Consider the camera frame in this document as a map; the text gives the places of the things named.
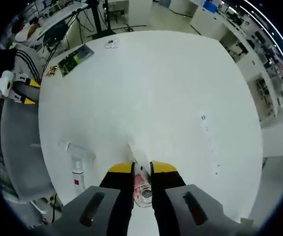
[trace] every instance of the robotic hand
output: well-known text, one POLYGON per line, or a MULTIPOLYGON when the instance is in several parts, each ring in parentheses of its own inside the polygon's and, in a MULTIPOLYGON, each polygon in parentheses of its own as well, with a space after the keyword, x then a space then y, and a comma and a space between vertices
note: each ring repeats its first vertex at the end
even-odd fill
MULTIPOLYGON (((91 186, 63 208, 51 225, 33 229, 42 235, 125 236, 133 208, 134 165, 112 167, 100 187, 91 186)), ((254 235, 255 230, 223 213, 222 205, 195 185, 185 185, 177 170, 150 163, 152 207, 161 236, 254 235)))

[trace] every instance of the small object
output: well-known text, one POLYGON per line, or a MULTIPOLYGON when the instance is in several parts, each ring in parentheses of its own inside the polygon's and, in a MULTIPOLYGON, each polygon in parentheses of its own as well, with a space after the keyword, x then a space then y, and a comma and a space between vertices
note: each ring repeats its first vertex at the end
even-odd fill
POLYGON ((71 156, 72 176, 76 193, 80 195, 85 188, 84 183, 84 163, 85 159, 90 159, 90 163, 95 160, 95 154, 76 144, 60 140, 58 145, 71 156))
POLYGON ((93 54, 94 52, 84 44, 80 48, 70 53, 67 57, 62 59, 58 63, 58 68, 61 71, 63 77, 93 54))
POLYGON ((56 71, 57 71, 57 66, 56 65, 52 65, 47 74, 46 74, 46 77, 53 77, 55 74, 56 74, 56 71))
POLYGON ((118 40, 109 40, 105 44, 105 48, 118 48, 118 40))
POLYGON ((139 207, 151 207, 152 205, 151 185, 142 174, 135 175, 133 198, 139 207))

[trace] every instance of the blue object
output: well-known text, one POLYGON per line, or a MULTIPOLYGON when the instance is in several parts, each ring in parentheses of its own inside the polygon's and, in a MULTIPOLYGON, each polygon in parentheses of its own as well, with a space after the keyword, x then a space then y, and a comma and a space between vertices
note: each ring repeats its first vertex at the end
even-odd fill
POLYGON ((206 8, 208 11, 212 12, 212 13, 215 13, 216 10, 217 10, 217 6, 214 5, 212 2, 210 1, 205 1, 204 5, 203 5, 204 8, 206 8))

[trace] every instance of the cabinet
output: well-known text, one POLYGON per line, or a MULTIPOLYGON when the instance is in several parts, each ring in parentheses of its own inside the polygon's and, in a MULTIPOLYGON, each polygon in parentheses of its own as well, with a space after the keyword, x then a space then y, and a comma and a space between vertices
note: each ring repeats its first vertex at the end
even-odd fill
POLYGON ((227 27, 222 23, 221 16, 202 7, 198 7, 190 25, 202 36, 218 41, 220 41, 228 31, 227 27))

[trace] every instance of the desk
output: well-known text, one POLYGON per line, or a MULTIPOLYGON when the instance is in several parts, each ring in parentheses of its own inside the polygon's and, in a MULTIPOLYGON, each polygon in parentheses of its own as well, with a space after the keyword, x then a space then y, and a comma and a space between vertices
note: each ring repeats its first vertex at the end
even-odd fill
POLYGON ((223 15, 211 13, 207 9, 198 7, 190 25, 193 26, 201 35, 220 41, 229 31, 245 46, 248 53, 244 55, 237 65, 241 70, 246 81, 255 79, 256 75, 261 75, 265 80, 270 93, 275 116, 278 114, 278 100, 273 83, 261 62, 259 56, 246 40, 245 34, 233 26, 223 15))
POLYGON ((44 34, 50 30, 52 27, 54 27, 56 24, 58 24, 61 21, 64 21, 68 17, 73 15, 74 11, 77 10, 83 10, 87 7, 88 5, 86 3, 81 4, 79 2, 74 2, 73 4, 63 8, 62 10, 58 11, 55 13, 53 16, 48 18, 45 22, 44 25, 42 26, 42 30, 39 33, 37 39, 39 40, 41 37, 44 36, 44 34))
MULTIPOLYGON (((44 77, 40 90, 41 146, 62 203, 77 195, 60 139, 95 153, 98 177, 85 173, 87 187, 126 161, 127 143, 134 141, 149 160, 174 165, 186 184, 222 203, 227 216, 248 217, 261 176, 261 130, 247 83, 223 46, 172 31, 121 33, 87 45, 91 58, 65 77, 60 71, 44 77), (105 49, 110 39, 119 40, 117 49, 105 49)), ((134 210, 151 217, 152 209, 134 210)), ((152 226, 132 222, 142 229, 135 233, 155 235, 152 226)))

